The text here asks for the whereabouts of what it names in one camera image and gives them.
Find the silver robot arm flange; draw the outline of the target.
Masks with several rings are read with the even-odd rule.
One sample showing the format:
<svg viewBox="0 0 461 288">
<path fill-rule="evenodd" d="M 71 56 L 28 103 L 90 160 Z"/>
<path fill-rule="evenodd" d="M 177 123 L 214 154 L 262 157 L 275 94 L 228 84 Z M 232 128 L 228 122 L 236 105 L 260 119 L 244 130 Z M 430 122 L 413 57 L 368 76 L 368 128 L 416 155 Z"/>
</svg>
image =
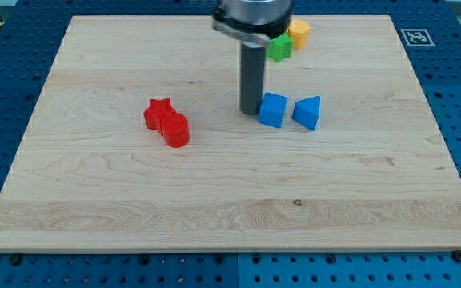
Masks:
<svg viewBox="0 0 461 288">
<path fill-rule="evenodd" d="M 291 0 L 219 0 L 212 28 L 252 46 L 267 47 L 290 24 Z"/>
</svg>

